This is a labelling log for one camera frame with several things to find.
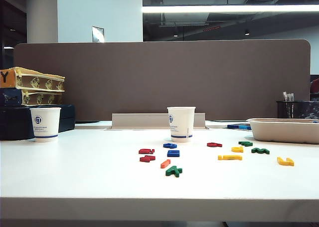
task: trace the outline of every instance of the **blue stripe on cup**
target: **blue stripe on cup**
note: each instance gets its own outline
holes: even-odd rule
[[[187,138],[187,136],[173,136],[173,135],[171,135],[171,137],[173,137],[173,138]]]
[[[35,138],[52,138],[52,137],[57,137],[58,135],[53,135],[53,136],[34,136]]]

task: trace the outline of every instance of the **brown partition panel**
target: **brown partition panel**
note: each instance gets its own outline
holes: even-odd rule
[[[207,120],[276,117],[282,92],[309,100],[305,40],[19,44],[16,66],[66,77],[77,120],[196,106]]]

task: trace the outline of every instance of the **cup logo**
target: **cup logo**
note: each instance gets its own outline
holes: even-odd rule
[[[36,116],[35,119],[34,119],[34,121],[36,122],[36,124],[40,124],[41,121],[42,121],[42,119],[41,119],[40,116]]]

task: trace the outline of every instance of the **beige tray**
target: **beige tray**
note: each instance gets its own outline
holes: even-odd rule
[[[252,118],[247,121],[259,141],[319,144],[319,120]]]

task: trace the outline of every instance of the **blue object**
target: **blue object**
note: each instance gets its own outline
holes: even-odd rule
[[[174,148],[177,148],[177,144],[166,143],[166,144],[163,145],[163,147],[174,149]]]
[[[227,125],[228,129],[238,129],[239,126],[238,125]]]
[[[250,127],[250,126],[238,126],[238,129],[241,129],[241,130],[251,130],[251,127]]]
[[[179,150],[170,150],[167,152],[167,157],[179,157]]]

